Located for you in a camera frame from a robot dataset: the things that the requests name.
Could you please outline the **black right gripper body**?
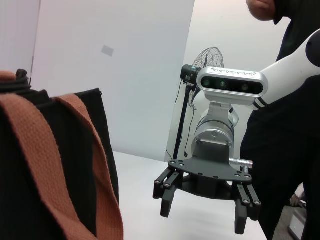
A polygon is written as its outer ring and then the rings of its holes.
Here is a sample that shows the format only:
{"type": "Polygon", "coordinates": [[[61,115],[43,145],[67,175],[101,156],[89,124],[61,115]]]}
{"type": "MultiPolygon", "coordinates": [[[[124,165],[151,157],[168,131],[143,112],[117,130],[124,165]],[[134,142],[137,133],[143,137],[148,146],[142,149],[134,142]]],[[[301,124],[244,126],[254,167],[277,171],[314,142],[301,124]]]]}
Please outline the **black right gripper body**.
{"type": "Polygon", "coordinates": [[[191,158],[168,166],[179,173],[176,188],[195,196],[235,200],[243,192],[253,193],[251,175],[230,165],[230,147],[225,144],[199,140],[191,158]]]}

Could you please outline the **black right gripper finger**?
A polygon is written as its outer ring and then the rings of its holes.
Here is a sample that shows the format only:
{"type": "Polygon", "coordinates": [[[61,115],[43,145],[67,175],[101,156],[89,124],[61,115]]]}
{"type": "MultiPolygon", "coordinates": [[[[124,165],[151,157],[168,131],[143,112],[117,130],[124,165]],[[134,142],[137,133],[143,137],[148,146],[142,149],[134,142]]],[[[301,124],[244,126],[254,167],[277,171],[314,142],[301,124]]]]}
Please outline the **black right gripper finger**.
{"type": "Polygon", "coordinates": [[[234,232],[243,235],[247,218],[257,221],[262,203],[251,184],[232,184],[232,197],[235,202],[234,232]]]}
{"type": "Polygon", "coordinates": [[[161,199],[160,215],[168,218],[176,190],[183,190],[184,172],[168,167],[153,183],[153,198],[161,199]]]}

